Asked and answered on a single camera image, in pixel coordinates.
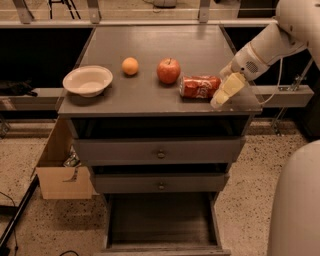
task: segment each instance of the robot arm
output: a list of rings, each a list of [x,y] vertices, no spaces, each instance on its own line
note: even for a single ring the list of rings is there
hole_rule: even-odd
[[[277,23],[268,25],[221,70],[222,77],[240,72],[252,81],[279,59],[308,48],[320,68],[320,0],[280,0]]]
[[[236,53],[232,61],[220,71],[222,77],[240,72],[247,81],[265,73],[279,59],[306,49],[306,45],[295,40],[278,24],[271,23],[252,41]]]

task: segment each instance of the terrazzo floor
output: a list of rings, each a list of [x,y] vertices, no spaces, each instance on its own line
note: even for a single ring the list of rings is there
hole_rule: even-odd
[[[9,134],[0,140],[0,191],[19,203],[53,123],[11,126]],[[255,120],[251,124],[246,144],[215,204],[222,246],[234,256],[266,255],[278,176],[290,155],[307,143],[290,120],[282,122],[280,130],[282,136],[276,136],[268,121]],[[6,198],[0,200],[11,204]],[[106,215],[99,195],[92,200],[44,200],[37,188],[16,227],[17,255],[59,256],[68,250],[81,256],[98,253],[103,245]],[[7,221],[0,217],[0,232]],[[14,246],[11,236],[8,247]]]

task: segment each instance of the orange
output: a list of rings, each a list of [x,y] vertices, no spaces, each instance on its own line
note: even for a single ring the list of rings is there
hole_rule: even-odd
[[[122,70],[129,76],[136,74],[138,72],[138,69],[139,64],[135,58],[129,57],[122,62]]]

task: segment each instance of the white bowl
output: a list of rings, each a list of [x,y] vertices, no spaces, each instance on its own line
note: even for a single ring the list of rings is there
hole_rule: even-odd
[[[63,81],[63,87],[83,97],[99,95],[112,81],[109,69],[101,66],[84,66],[72,70]]]

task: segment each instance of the red apple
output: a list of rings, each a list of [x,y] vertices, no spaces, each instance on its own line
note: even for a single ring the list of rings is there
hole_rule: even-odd
[[[173,84],[177,81],[181,72],[179,62],[173,58],[161,60],[157,67],[159,80],[164,84]]]

